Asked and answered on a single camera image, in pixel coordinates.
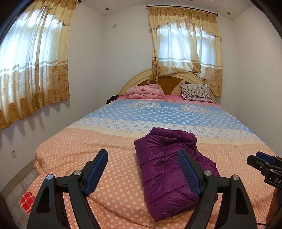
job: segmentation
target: wooden headboard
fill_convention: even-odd
[[[141,72],[138,75],[134,76],[129,80],[124,87],[120,90],[119,95],[124,95],[127,90],[135,86],[144,86],[147,85],[147,81],[152,74],[152,69]],[[205,84],[198,76],[190,72],[183,72],[177,74],[170,74],[167,76],[161,76],[158,78],[158,84],[161,86],[165,95],[179,95],[181,93],[180,83],[196,83],[196,84]]]

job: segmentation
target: striped pillow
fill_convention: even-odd
[[[182,87],[182,98],[185,100],[212,103],[210,86],[208,84],[179,84]]]

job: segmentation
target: purple jacket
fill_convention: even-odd
[[[145,137],[134,142],[145,200],[156,222],[192,210],[198,201],[178,165],[179,150],[186,149],[204,170],[219,176],[216,163],[203,156],[196,143],[193,133],[163,128],[153,128]]]

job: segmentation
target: gold curtain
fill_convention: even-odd
[[[0,129],[69,99],[68,39],[76,0],[37,0],[0,46]]]
[[[192,72],[220,96],[222,54],[215,15],[181,7],[150,7],[149,24],[154,50],[148,83],[171,73]]]

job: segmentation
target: polka dot bed sheet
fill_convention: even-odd
[[[257,222],[265,223],[273,188],[246,159],[257,151],[274,153],[246,126],[213,103],[184,100],[120,99],[92,112],[43,142],[36,150],[39,177],[29,192],[36,196],[47,174],[70,175],[93,160],[100,149],[108,164],[94,193],[87,198],[101,228],[185,228],[192,212],[155,222],[144,199],[134,141],[153,127],[184,130],[197,137],[198,150],[217,164],[221,176],[238,174],[253,205]],[[63,194],[71,228],[78,228],[68,194]],[[208,227],[214,228],[222,195]]]

